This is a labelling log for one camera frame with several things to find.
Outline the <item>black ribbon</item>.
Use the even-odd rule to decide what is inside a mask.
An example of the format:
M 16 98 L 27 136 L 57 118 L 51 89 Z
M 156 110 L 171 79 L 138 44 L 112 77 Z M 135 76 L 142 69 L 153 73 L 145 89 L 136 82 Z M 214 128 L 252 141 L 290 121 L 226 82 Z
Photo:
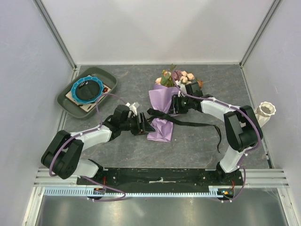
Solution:
M 219 147 L 220 147 L 220 144 L 221 144 L 221 141 L 222 141 L 222 134 L 221 134 L 221 130 L 220 130 L 220 128 L 218 126 L 213 125 L 213 124 L 207 124 L 207 123 L 196 123 L 196 122 L 179 121 L 179 120 L 175 119 L 174 117 L 170 116 L 167 113 L 164 113 L 162 111 L 155 110 L 155 109 L 152 109 L 152 108 L 149 108 L 147 110 L 147 113 L 149 115 L 151 115 L 151 117 L 147 119 L 148 122 L 151 122 L 155 118 L 158 118 L 158 119 L 161 119 L 161 120 L 167 120 L 167 121 L 172 122 L 172 123 L 174 123 L 176 125 L 179 125 L 179 126 L 189 126 L 189 127 L 206 127 L 206 126 L 212 126 L 212 127 L 214 127 L 215 130 L 217 131 L 218 136 L 219 136 L 219 142 L 217 144 L 217 151 L 218 151 L 218 153 L 221 153 Z

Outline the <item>purple flower bouquet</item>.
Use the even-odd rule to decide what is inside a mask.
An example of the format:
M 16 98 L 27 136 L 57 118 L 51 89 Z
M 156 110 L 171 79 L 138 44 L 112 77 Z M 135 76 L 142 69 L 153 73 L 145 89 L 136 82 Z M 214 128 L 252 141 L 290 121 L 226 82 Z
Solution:
M 187 85 L 196 81 L 192 73 L 186 71 L 163 70 L 160 77 L 155 80 L 154 88 L 149 91 L 149 98 L 152 109 L 168 113 L 172 96 L 178 95 L 178 89 L 175 87 L 175 81 L 181 81 L 182 84 Z M 156 142 L 170 142 L 173 132 L 173 123 L 167 120 L 155 118 L 151 121 L 151 126 L 155 129 L 147 135 L 147 139 Z

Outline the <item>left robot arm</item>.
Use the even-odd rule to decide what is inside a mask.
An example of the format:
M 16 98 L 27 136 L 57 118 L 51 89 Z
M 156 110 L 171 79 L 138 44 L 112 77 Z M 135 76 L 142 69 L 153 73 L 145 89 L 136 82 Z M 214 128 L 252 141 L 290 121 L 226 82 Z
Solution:
M 42 165 L 52 177 L 84 176 L 91 184 L 99 185 L 103 181 L 103 167 L 93 160 L 82 159 L 81 154 L 90 147 L 114 140 L 122 131 L 130 131 L 134 136 L 154 132 L 144 113 L 137 113 L 138 105 L 118 105 L 112 115 L 91 129 L 57 132 L 41 158 Z

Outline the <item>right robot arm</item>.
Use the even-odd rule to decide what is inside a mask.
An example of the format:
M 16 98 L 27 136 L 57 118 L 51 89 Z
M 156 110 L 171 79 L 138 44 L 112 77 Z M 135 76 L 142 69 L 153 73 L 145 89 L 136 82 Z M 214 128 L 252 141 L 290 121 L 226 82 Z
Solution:
M 194 109 L 224 122 L 229 147 L 216 166 L 215 179 L 218 184 L 227 185 L 232 173 L 240 168 L 243 156 L 259 146 L 263 138 L 259 122 L 252 107 L 230 105 L 211 95 L 203 95 L 197 82 L 185 85 L 185 90 L 179 90 L 172 97 L 175 114 Z

